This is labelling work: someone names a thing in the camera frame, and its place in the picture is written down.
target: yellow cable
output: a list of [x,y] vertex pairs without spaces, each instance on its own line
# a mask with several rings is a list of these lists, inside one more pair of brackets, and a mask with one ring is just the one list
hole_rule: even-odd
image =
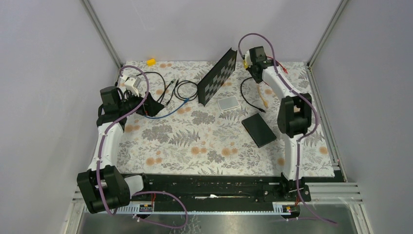
[[263,95],[261,94],[260,85],[257,84],[258,95],[260,95],[261,100],[263,100],[264,106],[268,109],[268,101],[264,99]]

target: gray floor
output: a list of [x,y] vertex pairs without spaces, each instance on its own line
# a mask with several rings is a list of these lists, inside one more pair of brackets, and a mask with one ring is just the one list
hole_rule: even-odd
[[[283,220],[275,215],[190,215],[188,225],[181,230],[171,230],[143,222],[136,222],[132,215],[84,214],[80,225],[82,234],[353,234],[357,233],[350,210],[345,205],[318,205],[317,213],[339,223],[332,227],[322,221]],[[300,217],[310,217],[302,207]],[[149,219],[169,225],[181,225],[184,217],[176,215],[152,215]]]

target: black notebook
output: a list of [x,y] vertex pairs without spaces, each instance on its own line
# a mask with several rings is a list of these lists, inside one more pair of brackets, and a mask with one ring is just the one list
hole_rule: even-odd
[[258,148],[277,139],[259,113],[241,121]]

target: white wall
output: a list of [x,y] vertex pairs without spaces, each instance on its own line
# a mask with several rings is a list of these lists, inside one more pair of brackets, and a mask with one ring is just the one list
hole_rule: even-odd
[[116,67],[80,1],[0,2],[0,233],[56,234]]
[[[262,33],[280,61],[308,61],[340,0],[92,0],[119,57],[217,61]],[[266,45],[258,37],[242,48]]]
[[314,66],[376,234],[411,233],[413,2],[351,1]]

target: table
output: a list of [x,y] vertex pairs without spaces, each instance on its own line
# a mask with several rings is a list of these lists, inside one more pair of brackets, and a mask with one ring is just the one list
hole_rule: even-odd
[[[143,71],[159,72],[168,84],[172,79],[198,83],[214,64],[215,62],[206,61],[165,61],[147,66],[144,61],[128,61],[125,65],[137,66]],[[288,74],[284,74],[285,77],[297,89],[311,93],[302,62],[285,62],[282,65],[288,71]],[[124,74],[137,75],[137,72],[125,69]],[[118,170],[122,173],[279,176],[285,162],[284,142],[277,127],[280,100],[265,83],[259,85],[269,105],[266,113],[260,112],[260,115],[275,133],[277,140],[258,148],[241,124],[243,119],[259,112],[241,97],[241,82],[248,77],[250,75],[243,68],[242,62],[237,62],[234,73],[205,107],[195,99],[166,118],[148,119],[138,114],[129,116],[120,143]],[[148,74],[148,78],[150,93],[157,99],[163,92],[163,82],[156,74]],[[144,83],[141,83],[142,92],[146,90]],[[122,82],[119,87],[124,91]],[[169,100],[172,90],[173,85],[167,90],[163,104]],[[194,85],[188,84],[180,88],[180,93],[188,97],[195,90]],[[244,83],[243,93],[250,103],[264,108],[253,79]],[[222,112],[217,101],[230,96],[236,96],[240,107]],[[157,116],[172,112],[182,103],[173,97],[171,103]],[[310,129],[314,127],[314,122],[313,115]],[[302,152],[304,176],[334,176],[320,126],[304,140]]]

